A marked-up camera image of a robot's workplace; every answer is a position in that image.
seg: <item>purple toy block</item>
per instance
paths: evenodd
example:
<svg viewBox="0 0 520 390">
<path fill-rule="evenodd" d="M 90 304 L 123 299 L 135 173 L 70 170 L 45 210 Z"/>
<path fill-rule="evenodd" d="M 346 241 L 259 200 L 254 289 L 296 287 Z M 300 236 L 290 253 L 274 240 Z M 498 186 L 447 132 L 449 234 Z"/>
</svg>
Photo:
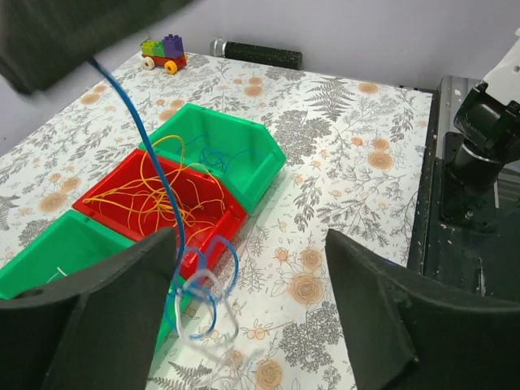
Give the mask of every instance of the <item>purple toy block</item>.
<svg viewBox="0 0 520 390">
<path fill-rule="evenodd" d="M 178 59 L 184 54 L 184 47 L 182 46 L 182 38 L 178 35 L 168 35 L 162 40 L 162 47 L 164 47 L 164 55 L 169 59 Z"/>
</svg>

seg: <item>green toy block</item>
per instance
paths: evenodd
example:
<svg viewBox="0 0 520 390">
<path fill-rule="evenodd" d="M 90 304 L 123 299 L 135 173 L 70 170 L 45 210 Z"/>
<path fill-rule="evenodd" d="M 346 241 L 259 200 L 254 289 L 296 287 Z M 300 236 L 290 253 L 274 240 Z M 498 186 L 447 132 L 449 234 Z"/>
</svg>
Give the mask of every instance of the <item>green toy block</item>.
<svg viewBox="0 0 520 390">
<path fill-rule="evenodd" d="M 158 41 L 152 41 L 151 39 L 141 43 L 141 52 L 144 55 L 154 55 L 154 46 Z"/>
<path fill-rule="evenodd" d="M 52 223 L 15 258 L 0 269 L 0 298 L 11 299 L 21 292 L 83 270 L 132 246 L 134 242 L 108 227 L 69 210 Z M 178 285 L 184 284 L 179 276 Z M 185 310 L 190 298 L 183 298 Z M 171 321 L 176 323 L 173 300 L 168 305 Z M 163 317 L 155 352 L 163 345 L 171 327 Z"/>
<path fill-rule="evenodd" d="M 164 47 L 162 42 L 157 42 L 154 46 L 154 55 L 156 57 L 166 57 L 164 55 Z"/>
<path fill-rule="evenodd" d="M 207 166 L 249 215 L 285 164 L 284 152 L 265 126 L 193 104 L 186 104 L 149 138 L 153 144 L 174 134 L 186 144 L 184 165 Z M 178 140 L 162 141 L 154 149 L 180 163 Z M 193 169 L 205 171 L 198 165 Z"/>
</svg>

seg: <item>floral tablecloth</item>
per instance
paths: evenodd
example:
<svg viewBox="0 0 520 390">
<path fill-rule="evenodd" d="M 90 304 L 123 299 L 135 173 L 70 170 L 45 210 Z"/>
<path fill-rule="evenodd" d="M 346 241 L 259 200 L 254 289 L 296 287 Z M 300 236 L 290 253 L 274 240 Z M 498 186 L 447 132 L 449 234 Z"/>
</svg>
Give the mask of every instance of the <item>floral tablecloth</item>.
<svg viewBox="0 0 520 390">
<path fill-rule="evenodd" d="M 339 77 L 191 54 L 177 74 L 146 71 L 137 54 L 116 72 L 149 132 L 186 103 L 265 124 L 287 164 L 236 240 L 234 366 L 250 390 L 355 388 L 324 257 L 328 228 L 405 265 L 431 95 Z M 0 158 L 0 266 L 43 232 L 139 143 L 123 103 L 102 82 Z M 232 262 L 220 263 L 220 277 Z M 183 314 L 190 332 L 205 306 Z M 216 346 L 231 329 L 219 307 Z M 171 333 L 149 390 L 200 388 L 215 368 Z M 247 357 L 259 349 L 252 361 Z M 212 384 L 229 388 L 230 379 Z"/>
</svg>

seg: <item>tabletop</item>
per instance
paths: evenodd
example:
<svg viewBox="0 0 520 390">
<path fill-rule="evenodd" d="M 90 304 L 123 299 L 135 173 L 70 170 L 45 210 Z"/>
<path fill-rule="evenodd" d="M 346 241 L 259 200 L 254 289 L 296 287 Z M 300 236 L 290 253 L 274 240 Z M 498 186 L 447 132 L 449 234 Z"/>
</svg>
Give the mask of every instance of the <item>tabletop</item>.
<svg viewBox="0 0 520 390">
<path fill-rule="evenodd" d="M 156 355 L 149 390 L 344 390 L 355 388 L 324 239 L 335 228 L 405 266 L 431 95 L 414 90 L 191 54 L 175 75 L 141 67 L 136 54 L 114 72 L 148 132 L 186 103 L 265 124 L 287 163 L 235 240 L 238 285 L 230 297 L 240 333 L 220 367 L 172 332 Z M 0 266 L 70 209 L 140 142 L 106 82 L 0 158 Z M 232 262 L 224 256 L 219 278 Z M 231 328 L 219 307 L 217 347 Z M 210 325 L 192 304 L 187 330 Z"/>
</svg>

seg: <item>plastic bin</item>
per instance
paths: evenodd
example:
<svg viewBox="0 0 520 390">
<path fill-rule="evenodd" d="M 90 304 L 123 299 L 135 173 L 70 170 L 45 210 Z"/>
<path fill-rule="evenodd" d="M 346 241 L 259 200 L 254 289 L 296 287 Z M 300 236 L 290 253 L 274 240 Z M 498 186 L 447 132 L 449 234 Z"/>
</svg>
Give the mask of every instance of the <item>plastic bin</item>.
<svg viewBox="0 0 520 390">
<path fill-rule="evenodd" d="M 118 232 L 133 241 L 141 240 L 149 234 L 156 232 L 159 228 L 173 226 L 173 214 L 159 215 L 156 212 L 149 214 L 146 219 L 141 218 L 140 228 L 137 213 L 131 213 L 128 210 L 112 204 L 102 204 L 96 201 L 85 203 L 85 199 L 116 189 L 132 180 L 140 179 L 140 166 L 144 155 L 145 152 L 143 150 L 134 150 L 107 177 L 101 180 L 83 197 L 81 197 L 73 205 L 74 209 L 88 215 L 90 218 L 95 219 L 99 223 L 102 223 L 113 231 Z M 167 175 L 169 172 L 173 172 L 180 166 L 176 162 L 160 157 L 159 162 Z M 157 176 L 149 157 L 145 158 L 143 164 L 143 176 L 145 178 Z M 163 187 L 159 180 L 150 182 L 149 184 L 154 190 Z M 198 204 L 197 193 L 201 201 L 222 198 L 222 193 L 220 192 L 219 186 L 215 180 L 207 174 L 189 168 L 180 172 L 172 187 L 177 196 L 177 202 L 180 204 L 181 208 L 184 207 L 185 209 L 188 207 L 194 207 Z M 223 236 L 231 241 L 246 220 L 247 214 L 241 205 L 222 184 L 220 187 L 224 194 L 224 212 L 222 212 L 220 204 L 216 201 L 206 203 L 203 209 L 195 210 L 193 212 L 193 218 L 196 221 L 195 224 L 193 226 L 184 225 L 186 240 L 189 240 L 187 246 L 197 247 L 202 252 L 205 252 L 211 239 L 215 235 Z M 152 193 L 152 191 L 144 185 L 140 187 L 133 185 L 132 188 L 125 190 L 126 193 L 142 193 L 142 191 Z M 125 194 L 115 194 L 106 197 L 106 199 L 117 202 L 122 206 L 133 208 L 134 210 L 141 210 L 141 207 L 143 208 L 142 210 L 149 210 L 155 204 L 155 201 L 152 198 L 147 198 L 146 196 L 132 198 Z M 164 201 L 166 204 L 169 204 L 167 197 L 164 198 Z M 212 269 L 215 266 L 215 263 L 218 261 L 224 250 L 225 246 L 223 244 L 215 246 L 214 251 L 207 258 L 207 268 Z M 184 257 L 180 268 L 180 274 L 183 278 L 187 279 L 191 276 L 197 270 L 197 264 L 198 256 L 195 253 L 188 253 Z"/>
<path fill-rule="evenodd" d="M 186 144 L 184 165 L 206 165 L 250 215 L 286 159 L 265 126 L 193 104 L 186 104 L 150 140 L 153 144 L 173 134 Z M 139 148 L 145 149 L 142 143 Z M 155 150 L 180 163 L 180 141 L 165 140 Z"/>
<path fill-rule="evenodd" d="M 36 240 L 0 270 L 0 296 L 5 299 L 43 284 L 63 278 L 97 262 L 105 260 L 133 245 L 123 237 L 96 221 L 69 210 L 51 224 Z M 182 311 L 191 299 L 184 298 Z M 168 308 L 175 323 L 173 302 Z M 163 344 L 171 327 L 162 319 L 155 352 Z"/>
</svg>

